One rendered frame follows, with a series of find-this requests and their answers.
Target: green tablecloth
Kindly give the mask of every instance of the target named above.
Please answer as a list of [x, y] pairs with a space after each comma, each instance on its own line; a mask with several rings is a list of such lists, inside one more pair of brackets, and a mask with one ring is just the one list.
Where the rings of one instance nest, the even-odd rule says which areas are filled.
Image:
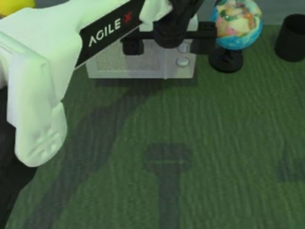
[[192, 159], [169, 190], [181, 229], [304, 228], [305, 63], [277, 58], [278, 31], [265, 26], [232, 75], [206, 56], [191, 80], [94, 81], [78, 69], [66, 143], [22, 191], [7, 229], [159, 229], [158, 179], [143, 153], [175, 143]]

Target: blue ocean on globe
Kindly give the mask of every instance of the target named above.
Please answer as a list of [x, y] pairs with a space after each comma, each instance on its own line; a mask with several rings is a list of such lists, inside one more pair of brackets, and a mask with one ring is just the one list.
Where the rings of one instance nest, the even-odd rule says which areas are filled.
[[[217, 8], [214, 7], [213, 12], [210, 17], [210, 21], [216, 22], [218, 16], [219, 16], [219, 14], [218, 14]], [[238, 37], [236, 35], [221, 37], [221, 38], [217, 38], [216, 42], [219, 46], [221, 46], [225, 49], [229, 49], [229, 50], [245, 49], [256, 41], [256, 39], [260, 36], [262, 30], [263, 30], [263, 20], [261, 19], [259, 26], [254, 28], [247, 35], [242, 36], [242, 37]]]

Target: background wall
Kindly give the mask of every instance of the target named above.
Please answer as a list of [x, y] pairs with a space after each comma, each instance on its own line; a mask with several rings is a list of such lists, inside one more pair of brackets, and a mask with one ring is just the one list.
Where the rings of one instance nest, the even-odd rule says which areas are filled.
[[[37, 7], [57, 5], [66, 0], [36, 0]], [[205, 0], [198, 12], [199, 20], [207, 20], [215, 0]], [[260, 6], [265, 24], [281, 24], [285, 16], [292, 13], [305, 13], [305, 0], [256, 0]]]

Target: red letter x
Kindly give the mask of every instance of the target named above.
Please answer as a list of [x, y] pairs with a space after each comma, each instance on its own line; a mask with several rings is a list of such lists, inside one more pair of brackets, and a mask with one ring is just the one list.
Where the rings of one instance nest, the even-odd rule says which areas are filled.
[[127, 14], [125, 14], [124, 15], [124, 19], [123, 19], [123, 22], [124, 23], [127, 23], [127, 22], [129, 22], [130, 20], [131, 20], [131, 15], [132, 15], [132, 12], [130, 11], [129, 13], [127, 13]]

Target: yellow object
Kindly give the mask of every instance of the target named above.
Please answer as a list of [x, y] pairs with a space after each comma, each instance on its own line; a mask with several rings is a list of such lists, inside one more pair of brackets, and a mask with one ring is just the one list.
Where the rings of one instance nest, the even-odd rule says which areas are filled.
[[35, 0], [0, 0], [0, 16], [6, 17], [27, 7], [34, 8]]

